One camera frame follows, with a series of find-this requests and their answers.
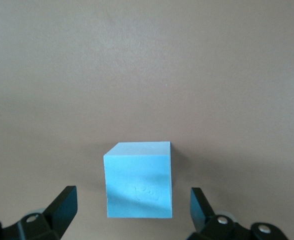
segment foam block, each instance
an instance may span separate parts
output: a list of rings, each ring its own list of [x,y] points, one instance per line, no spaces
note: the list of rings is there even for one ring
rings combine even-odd
[[[120,142],[103,163],[109,218],[172,218],[169,141]]]

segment bolt head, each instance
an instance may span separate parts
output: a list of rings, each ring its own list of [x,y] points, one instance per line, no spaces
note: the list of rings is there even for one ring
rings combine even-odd
[[[26,223],[31,223],[31,222],[35,221],[37,218],[38,218],[38,214],[32,215],[27,218]]]
[[[218,222],[219,222],[220,224],[227,224],[227,223],[228,223],[227,218],[224,217],[224,216],[220,216],[220,217],[218,217],[217,220],[218,220]]]
[[[261,231],[264,234],[270,234],[272,232],[271,229],[264,224],[259,225],[258,229],[259,229],[259,231]]]

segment cube side face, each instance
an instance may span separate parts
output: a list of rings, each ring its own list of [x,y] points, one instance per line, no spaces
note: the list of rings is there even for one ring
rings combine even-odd
[[[109,218],[172,218],[170,155],[105,155]]]

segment cube face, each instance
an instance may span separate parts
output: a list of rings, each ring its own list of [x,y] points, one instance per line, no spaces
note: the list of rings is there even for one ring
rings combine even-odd
[[[170,142],[121,142],[103,158],[109,218],[172,218]]]

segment screw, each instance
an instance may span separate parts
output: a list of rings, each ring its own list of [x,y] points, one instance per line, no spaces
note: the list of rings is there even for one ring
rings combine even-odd
[[[263,225],[263,224],[259,225],[258,229],[264,234],[270,234],[272,232],[269,227],[267,227],[266,225]]]
[[[26,222],[31,223],[31,222],[35,221],[37,218],[38,218],[38,214],[32,215],[32,216],[27,218]]]
[[[220,217],[218,217],[218,222],[220,224],[227,224],[228,223],[228,220],[224,216],[220,216]]]

